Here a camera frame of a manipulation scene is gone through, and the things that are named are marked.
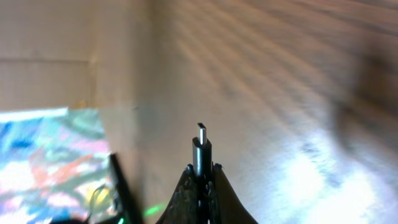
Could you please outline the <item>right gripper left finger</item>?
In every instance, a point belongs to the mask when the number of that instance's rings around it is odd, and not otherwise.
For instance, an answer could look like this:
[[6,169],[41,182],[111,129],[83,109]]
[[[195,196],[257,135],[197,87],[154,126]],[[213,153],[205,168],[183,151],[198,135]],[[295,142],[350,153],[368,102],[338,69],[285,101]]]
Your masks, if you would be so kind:
[[184,168],[177,186],[156,224],[199,224],[201,185],[192,164]]

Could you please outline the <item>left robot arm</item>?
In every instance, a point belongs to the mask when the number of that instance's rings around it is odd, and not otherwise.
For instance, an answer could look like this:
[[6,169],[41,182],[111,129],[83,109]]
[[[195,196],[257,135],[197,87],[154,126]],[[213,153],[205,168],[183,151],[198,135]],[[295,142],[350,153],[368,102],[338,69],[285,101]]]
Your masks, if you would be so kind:
[[90,224],[95,211],[96,193],[109,190],[116,214],[96,224],[140,224],[143,223],[141,209],[130,192],[116,153],[109,155],[109,171],[112,185],[101,185],[91,195],[88,215],[85,219],[69,218],[51,221],[50,224]]

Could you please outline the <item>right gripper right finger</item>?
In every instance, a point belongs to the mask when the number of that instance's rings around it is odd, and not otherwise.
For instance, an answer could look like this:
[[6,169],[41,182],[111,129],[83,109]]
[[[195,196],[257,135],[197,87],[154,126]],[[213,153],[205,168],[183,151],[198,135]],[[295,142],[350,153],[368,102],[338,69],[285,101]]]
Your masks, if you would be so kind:
[[212,179],[206,189],[210,223],[258,224],[239,200],[221,164],[213,164]]

